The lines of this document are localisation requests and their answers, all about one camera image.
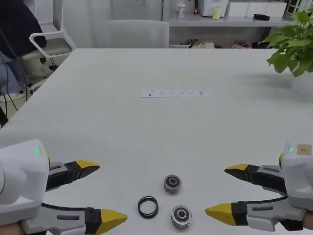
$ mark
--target black rubber ring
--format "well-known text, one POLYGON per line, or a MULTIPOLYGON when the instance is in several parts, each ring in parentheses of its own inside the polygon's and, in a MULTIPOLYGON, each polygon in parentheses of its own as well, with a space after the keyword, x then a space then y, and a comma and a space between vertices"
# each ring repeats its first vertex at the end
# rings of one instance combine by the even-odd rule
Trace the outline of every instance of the black rubber ring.
POLYGON ((154 218, 157 215, 157 213, 158 213, 158 203, 157 203, 157 200, 154 197, 152 197, 152 196, 145 196, 145 197, 141 198, 139 200, 139 202, 138 202, 138 212, 141 215, 141 217, 143 217, 145 219, 152 219, 152 218, 154 218), (144 202, 154 202, 155 205, 156 205, 156 209, 153 212, 151 212, 151 213, 144 213, 144 212, 142 212, 140 210, 140 207, 141 207, 142 203, 144 203, 144 202))

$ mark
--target yellow cup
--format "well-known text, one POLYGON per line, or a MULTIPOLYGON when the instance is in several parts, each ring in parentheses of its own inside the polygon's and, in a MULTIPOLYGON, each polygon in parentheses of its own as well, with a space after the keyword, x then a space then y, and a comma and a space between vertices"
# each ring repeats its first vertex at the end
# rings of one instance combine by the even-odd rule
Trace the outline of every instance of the yellow cup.
POLYGON ((219 20, 222 14, 222 7, 221 6, 215 6, 213 7, 213 16, 212 19, 219 20))

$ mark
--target power strip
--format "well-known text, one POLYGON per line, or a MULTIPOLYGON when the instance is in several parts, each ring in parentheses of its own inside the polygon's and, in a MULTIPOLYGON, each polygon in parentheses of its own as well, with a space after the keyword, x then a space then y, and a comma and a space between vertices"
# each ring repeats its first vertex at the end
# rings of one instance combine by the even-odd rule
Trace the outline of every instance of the power strip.
POLYGON ((149 90, 143 91, 142 98, 171 98, 171 97, 193 97, 193 98, 210 98, 207 91, 168 91, 168 90, 149 90))

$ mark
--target dark jacket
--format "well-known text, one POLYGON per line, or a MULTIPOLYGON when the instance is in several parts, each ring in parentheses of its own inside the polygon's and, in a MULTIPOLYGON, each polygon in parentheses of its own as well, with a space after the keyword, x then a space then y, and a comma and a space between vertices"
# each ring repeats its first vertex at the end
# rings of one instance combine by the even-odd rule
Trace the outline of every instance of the dark jacket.
MULTIPOLYGON (((23 0, 0 0, 0 29, 18 57, 36 50, 29 36, 32 33, 42 32, 37 19, 23 0)), ((46 46, 44 37, 36 37, 35 42, 40 47, 46 46)), ((0 51, 10 59, 14 59, 1 33, 0 51)))

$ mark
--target metal bearing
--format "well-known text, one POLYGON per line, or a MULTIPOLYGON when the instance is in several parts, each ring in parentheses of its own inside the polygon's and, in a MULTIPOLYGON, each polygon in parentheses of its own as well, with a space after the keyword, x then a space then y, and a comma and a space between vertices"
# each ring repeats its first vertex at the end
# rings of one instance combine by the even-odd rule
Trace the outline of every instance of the metal bearing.
POLYGON ((164 179, 164 188, 169 194, 176 194, 181 189, 181 180, 176 175, 166 176, 164 179))
POLYGON ((191 223, 191 212, 185 206, 176 206, 172 210, 171 219, 177 229, 186 229, 191 223))

